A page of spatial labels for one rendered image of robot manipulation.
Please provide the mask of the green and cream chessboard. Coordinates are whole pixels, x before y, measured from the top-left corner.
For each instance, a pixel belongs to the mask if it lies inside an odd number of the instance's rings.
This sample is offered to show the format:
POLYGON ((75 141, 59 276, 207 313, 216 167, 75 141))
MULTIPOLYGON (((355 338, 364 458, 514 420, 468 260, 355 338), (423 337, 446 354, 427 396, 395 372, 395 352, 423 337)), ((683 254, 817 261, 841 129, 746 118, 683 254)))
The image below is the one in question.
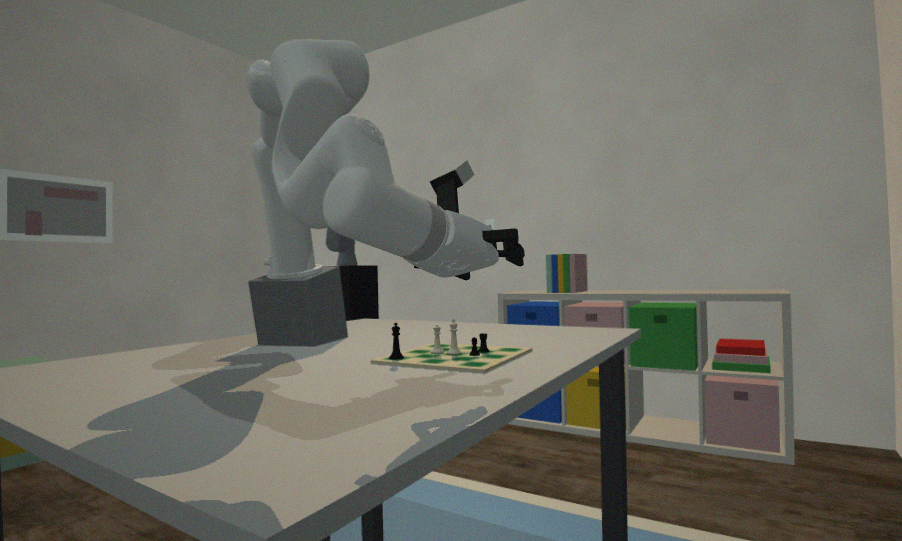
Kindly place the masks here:
POLYGON ((404 359, 391 360, 390 355, 371 360, 371 364, 427 369, 486 373, 529 352, 532 348, 487 346, 489 352, 470 356, 473 345, 457 344, 461 354, 449 355, 451 344, 440 343, 442 354, 432 354, 434 343, 401 352, 404 359))

